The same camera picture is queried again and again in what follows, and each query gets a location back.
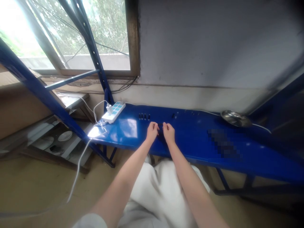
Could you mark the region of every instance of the hand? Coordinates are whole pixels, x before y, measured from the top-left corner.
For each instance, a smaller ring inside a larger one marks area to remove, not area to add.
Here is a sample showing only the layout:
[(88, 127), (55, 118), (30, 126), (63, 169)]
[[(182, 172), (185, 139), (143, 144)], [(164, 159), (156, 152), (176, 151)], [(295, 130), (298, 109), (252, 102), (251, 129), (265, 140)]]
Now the hand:
[(159, 127), (158, 124), (155, 122), (151, 122), (148, 126), (148, 130), (147, 130), (147, 138), (146, 140), (153, 143), (156, 136), (158, 135), (158, 131)]
[(166, 139), (167, 144), (175, 143), (175, 130), (169, 123), (163, 123), (162, 129), (164, 131), (164, 137)]

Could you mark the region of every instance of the forearm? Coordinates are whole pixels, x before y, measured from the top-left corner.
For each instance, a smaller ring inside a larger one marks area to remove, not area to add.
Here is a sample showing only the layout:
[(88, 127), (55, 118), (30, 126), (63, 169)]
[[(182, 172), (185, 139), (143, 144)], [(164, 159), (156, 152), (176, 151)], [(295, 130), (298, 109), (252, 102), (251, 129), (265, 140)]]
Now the forearm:
[(198, 227), (228, 227), (215, 208), (209, 193), (177, 145), (168, 144), (178, 179)]
[(148, 140), (142, 143), (126, 161), (107, 191), (92, 208), (91, 212), (100, 215), (108, 228), (117, 226), (151, 145), (152, 142)]

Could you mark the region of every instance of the floor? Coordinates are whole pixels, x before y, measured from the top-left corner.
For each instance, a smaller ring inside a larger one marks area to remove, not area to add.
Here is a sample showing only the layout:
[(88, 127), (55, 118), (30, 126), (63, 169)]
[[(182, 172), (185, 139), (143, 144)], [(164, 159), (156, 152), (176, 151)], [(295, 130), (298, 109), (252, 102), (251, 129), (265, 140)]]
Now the floor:
[[(91, 171), (80, 174), (70, 203), (35, 217), (2, 219), (0, 227), (72, 227), (107, 189), (131, 154), (131, 151), (118, 150), (114, 169), (93, 155)], [(32, 212), (59, 205), (67, 200), (74, 177), (73, 170), (26, 157), (0, 161), (0, 211)], [(231, 228), (294, 227), (296, 224), (287, 215), (236, 196), (216, 196), (211, 192), (211, 198)]]

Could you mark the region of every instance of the window glass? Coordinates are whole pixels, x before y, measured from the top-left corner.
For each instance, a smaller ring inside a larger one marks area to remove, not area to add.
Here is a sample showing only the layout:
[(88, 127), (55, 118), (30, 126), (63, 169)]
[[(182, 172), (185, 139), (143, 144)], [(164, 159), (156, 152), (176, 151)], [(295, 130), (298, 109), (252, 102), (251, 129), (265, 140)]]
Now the window glass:
[(104, 69), (130, 70), (124, 0), (83, 0), (83, 5)]
[(54, 69), (15, 1), (0, 0), (0, 37), (32, 69)]
[(95, 69), (84, 39), (60, 3), (57, 0), (28, 1), (66, 68)]
[[(56, 0), (29, 1), (34, 4), (51, 33), (50, 40), (53, 39), (51, 41), (66, 67), (95, 69), (84, 39), (60, 3)], [(130, 70), (124, 1), (85, 0), (83, 4), (104, 69)]]

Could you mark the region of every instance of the plug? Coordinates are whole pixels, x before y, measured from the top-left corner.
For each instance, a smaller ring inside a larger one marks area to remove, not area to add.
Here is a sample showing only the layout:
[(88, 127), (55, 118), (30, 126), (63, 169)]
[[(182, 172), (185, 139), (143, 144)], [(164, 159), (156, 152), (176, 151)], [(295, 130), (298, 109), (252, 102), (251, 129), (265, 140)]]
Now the plug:
[(110, 105), (109, 103), (108, 103), (108, 105), (107, 105), (107, 110), (108, 110), (108, 113), (109, 113), (109, 114), (112, 114), (112, 113), (113, 113), (112, 105)]

